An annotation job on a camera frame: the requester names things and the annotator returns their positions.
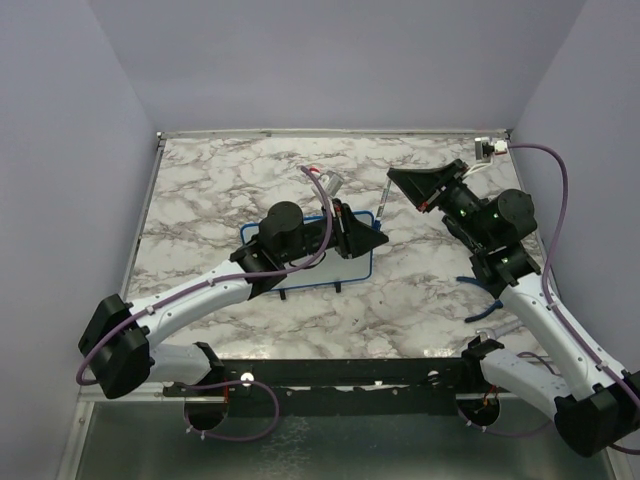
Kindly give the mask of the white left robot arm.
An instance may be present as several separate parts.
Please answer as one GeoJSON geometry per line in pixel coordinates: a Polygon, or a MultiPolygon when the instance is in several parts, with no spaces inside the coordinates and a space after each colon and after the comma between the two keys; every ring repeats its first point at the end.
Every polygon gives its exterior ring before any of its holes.
{"type": "Polygon", "coordinates": [[[211,313],[269,292],[319,262],[327,250],[351,260],[388,242],[348,204],[334,199],[331,205],[331,213],[307,221],[297,204],[279,202],[248,242],[206,274],[132,302],[118,294],[101,300],[78,343],[84,357],[78,383],[99,385],[108,399],[149,381],[189,385],[202,395],[214,392],[222,378],[215,352],[202,342],[183,347],[167,339],[211,313]]]}

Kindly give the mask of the white whiteboard marker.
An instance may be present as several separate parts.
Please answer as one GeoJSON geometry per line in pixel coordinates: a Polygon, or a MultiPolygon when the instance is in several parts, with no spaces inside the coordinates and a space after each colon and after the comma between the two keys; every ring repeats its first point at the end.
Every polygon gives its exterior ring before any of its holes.
{"type": "Polygon", "coordinates": [[[391,180],[387,178],[385,186],[384,186],[384,188],[382,190],[379,206],[378,206],[378,209],[376,211],[375,218],[374,218],[373,227],[378,231],[381,230],[381,220],[382,220],[384,209],[385,209],[385,206],[386,206],[386,203],[387,203],[389,191],[390,191],[390,188],[391,188],[391,183],[392,183],[391,180]]]}

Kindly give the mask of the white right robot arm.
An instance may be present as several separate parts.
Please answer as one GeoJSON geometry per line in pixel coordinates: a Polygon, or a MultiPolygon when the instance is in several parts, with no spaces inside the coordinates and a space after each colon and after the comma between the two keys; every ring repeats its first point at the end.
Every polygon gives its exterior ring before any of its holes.
{"type": "Polygon", "coordinates": [[[436,169],[391,168],[387,176],[421,213],[439,209],[447,229],[470,250],[475,279],[514,314],[549,355],[558,375],[487,340],[465,351],[461,383],[491,384],[517,395],[553,421],[564,442],[591,457],[639,428],[639,375],[614,359],[549,286],[522,241],[537,228],[531,196],[507,189],[481,199],[456,160],[436,169]]]}

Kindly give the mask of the blue framed small whiteboard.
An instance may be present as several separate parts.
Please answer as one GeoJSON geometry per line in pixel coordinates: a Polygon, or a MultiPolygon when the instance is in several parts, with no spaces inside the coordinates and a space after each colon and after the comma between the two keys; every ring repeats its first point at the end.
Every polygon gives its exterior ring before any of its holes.
{"type": "MultiPolygon", "coordinates": [[[[356,219],[368,226],[374,226],[374,214],[371,211],[356,210],[356,219]]],[[[243,244],[258,233],[258,223],[243,225],[240,230],[243,244]]],[[[305,289],[317,286],[333,287],[337,293],[341,292],[343,284],[367,280],[373,273],[373,251],[355,259],[342,258],[333,248],[324,252],[314,264],[287,276],[270,292],[280,294],[281,300],[286,299],[285,291],[305,289]]]]}

